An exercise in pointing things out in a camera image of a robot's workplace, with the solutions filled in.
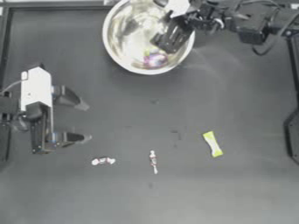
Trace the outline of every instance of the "black table surface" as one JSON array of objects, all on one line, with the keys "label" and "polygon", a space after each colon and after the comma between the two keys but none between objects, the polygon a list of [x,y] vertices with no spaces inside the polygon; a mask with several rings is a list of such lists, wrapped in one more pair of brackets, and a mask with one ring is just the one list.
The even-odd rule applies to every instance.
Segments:
[{"label": "black table surface", "polygon": [[[13,133],[0,223],[296,224],[299,166],[286,154],[283,130],[296,107],[286,42],[258,57],[234,33],[199,35],[169,73],[132,75],[101,43],[105,14],[13,13],[4,83],[43,62],[53,84],[91,106],[88,112],[57,107],[56,129],[93,138],[36,156],[29,133]],[[201,138],[210,130],[224,151],[219,158]],[[92,166],[103,156],[116,163]]]}]

